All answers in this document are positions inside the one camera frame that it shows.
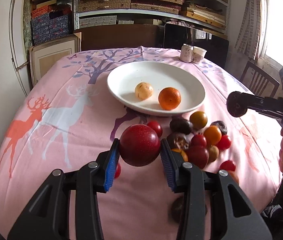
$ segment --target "pale yellow fruit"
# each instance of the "pale yellow fruit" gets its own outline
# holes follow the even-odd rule
[[[154,88],[151,86],[151,84],[146,82],[139,83],[135,88],[135,95],[140,100],[145,100],[147,98],[150,98],[154,93]]]

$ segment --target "table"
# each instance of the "table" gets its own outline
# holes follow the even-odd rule
[[[49,70],[19,108],[0,149],[0,233],[4,237],[52,170],[80,169],[110,149],[114,138],[132,124],[157,120],[163,137],[170,133],[170,117],[132,111],[108,91],[109,72],[132,61],[168,63],[199,79],[206,90],[199,110],[208,115],[208,125],[223,120],[233,141],[205,170],[216,172],[222,162],[233,160],[240,187],[258,211],[266,207],[282,176],[280,125],[252,110],[241,118],[231,117],[226,109],[228,94],[249,90],[214,63],[206,59],[199,65],[184,63],[179,55],[180,50],[144,47],[92,50],[64,57]],[[178,195],[167,185],[160,158],[145,167],[119,162],[122,174],[107,194],[98,195],[105,239],[175,239],[178,225],[168,213]],[[75,239],[74,223],[72,209],[71,239]]]

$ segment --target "wooden chair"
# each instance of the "wooden chair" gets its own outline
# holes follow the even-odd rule
[[[246,67],[239,81],[243,82],[249,68],[252,68],[255,71],[252,80],[250,82],[250,85],[248,86],[250,91],[253,92],[256,96],[261,96],[261,94],[264,92],[265,88],[267,87],[268,83],[270,82],[274,85],[274,89],[270,94],[270,97],[273,98],[278,90],[279,82],[275,80],[272,76],[267,74],[265,71],[263,71],[261,68],[251,63],[250,61],[247,62]]]

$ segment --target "oval plate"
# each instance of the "oval plate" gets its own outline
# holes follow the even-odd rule
[[[154,88],[153,95],[140,101],[135,96],[135,87],[147,82]],[[189,72],[160,62],[131,62],[115,68],[107,78],[111,94],[125,106],[138,112],[156,116],[173,116],[197,109],[205,99],[201,82]],[[173,87],[181,94],[180,105],[171,111],[163,110],[158,102],[160,91]]]

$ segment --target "paper cup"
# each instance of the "paper cup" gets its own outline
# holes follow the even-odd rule
[[[194,47],[193,62],[196,63],[196,64],[199,64],[203,60],[203,58],[205,57],[206,52],[207,51],[205,49],[202,49],[200,47]]]

